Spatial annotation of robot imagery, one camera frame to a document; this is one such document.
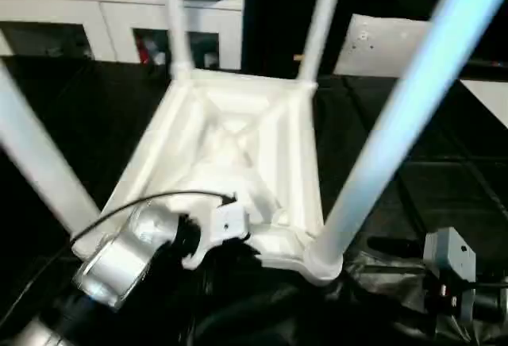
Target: dark floor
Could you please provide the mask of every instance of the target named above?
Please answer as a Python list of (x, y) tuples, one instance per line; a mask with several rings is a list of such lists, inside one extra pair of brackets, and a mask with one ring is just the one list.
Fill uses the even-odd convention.
[[(6, 59), (21, 90), (90, 195), (103, 206), (167, 85), (163, 72), (141, 65), (74, 60)], [(321, 198), (327, 214), (393, 79), (321, 79), (314, 104)], [(0, 313), (33, 271), (66, 239), (52, 214), (4, 154), (0, 171), (18, 202), (4, 218)], [(461, 84), (449, 92), (394, 181), (373, 209), (357, 247), (371, 234), (421, 239), (452, 225), (480, 267), (508, 269), (508, 130)], [(22, 303), (0, 337), (15, 333), (77, 265), (67, 256)]]

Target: gray connector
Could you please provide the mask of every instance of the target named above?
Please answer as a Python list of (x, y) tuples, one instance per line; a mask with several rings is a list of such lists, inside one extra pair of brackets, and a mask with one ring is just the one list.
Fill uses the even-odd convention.
[(476, 280), (476, 254), (453, 227), (427, 234), (423, 260), (437, 277), (439, 270), (449, 270), (470, 283)]

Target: white cabinet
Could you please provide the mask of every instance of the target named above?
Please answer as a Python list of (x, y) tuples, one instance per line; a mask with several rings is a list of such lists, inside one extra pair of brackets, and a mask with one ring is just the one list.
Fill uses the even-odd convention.
[[(138, 63), (134, 29), (167, 29), (166, 0), (0, 0), (0, 22), (82, 25), (96, 60)], [(219, 67), (241, 65), (244, 0), (185, 1), (188, 30), (218, 36)], [(0, 30), (0, 55), (12, 55)]]
[[(116, 60), (99, 2), (0, 0), (0, 21), (81, 25), (94, 59)], [(3, 35), (0, 36), (0, 55), (13, 55)]]
[[(134, 29), (167, 30), (166, 7), (162, 5), (104, 2), (102, 11), (119, 62), (140, 62)], [(241, 11), (187, 7), (185, 12), (189, 31), (218, 35), (219, 67), (240, 69)]]

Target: white tube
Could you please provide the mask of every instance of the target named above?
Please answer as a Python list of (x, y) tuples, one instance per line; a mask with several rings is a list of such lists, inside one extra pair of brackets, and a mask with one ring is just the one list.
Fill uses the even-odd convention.
[(187, 37), (186, 15), (183, 0), (166, 0), (167, 23), (171, 49), (171, 73), (173, 78), (187, 77), (194, 68), (191, 47)]
[[(68, 232), (75, 234), (98, 218), (97, 206), (1, 63), (0, 144)], [(79, 243), (79, 254), (92, 253), (97, 243), (91, 233)]]
[(299, 80), (314, 81), (316, 79), (336, 5), (337, 0), (316, 1), (303, 52), (303, 60), (298, 70)]
[(375, 123), (307, 262), (336, 266), (502, 0), (440, 0), (433, 26)]

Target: black wire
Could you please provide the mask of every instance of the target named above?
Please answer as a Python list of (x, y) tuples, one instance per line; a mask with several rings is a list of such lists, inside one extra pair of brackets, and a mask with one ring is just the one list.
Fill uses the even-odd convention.
[(72, 249), (72, 246), (76, 244), (76, 242), (80, 239), (82, 239), (84, 236), (86, 236), (88, 233), (99, 227), (102, 223), (116, 215), (117, 213), (120, 213), (121, 211), (128, 209), (129, 207), (138, 205), (140, 203), (150, 201), (152, 199), (156, 198), (162, 198), (162, 197), (168, 197), (171, 195), (179, 195), (179, 194), (199, 194), (199, 195), (208, 195), (211, 197), (220, 198), (222, 200), (222, 205), (226, 205), (229, 203), (235, 202), (237, 199), (236, 197), (230, 197), (225, 194), (220, 193), (214, 193), (213, 191), (204, 191), (204, 190), (175, 190), (175, 191), (164, 191), (163, 193), (157, 193), (157, 194), (151, 194), (147, 195), (142, 198), (135, 199), (129, 203), (125, 203), (124, 205), (110, 211), (106, 215), (99, 217), (97, 221), (92, 223), (91, 225), (87, 226), (84, 230), (79, 232), (76, 236), (74, 236), (71, 240), (69, 240), (59, 251), (55, 253), (49, 260), (42, 266), (42, 268), (28, 281), (25, 285), (25, 288), (21, 291), (21, 293), (17, 296), (16, 300), (14, 301), (13, 305), (10, 306), (10, 308), (7, 310), (6, 314), (2, 317), (2, 320), (0, 321), (0, 329), (2, 326), (6, 323), (6, 321), (11, 316), (12, 312), (16, 309), (19, 302), (23, 299), (23, 297), (26, 295), (26, 293), (30, 290), (32, 285), (40, 278), (40, 276), (57, 260), (59, 259), (65, 252)]

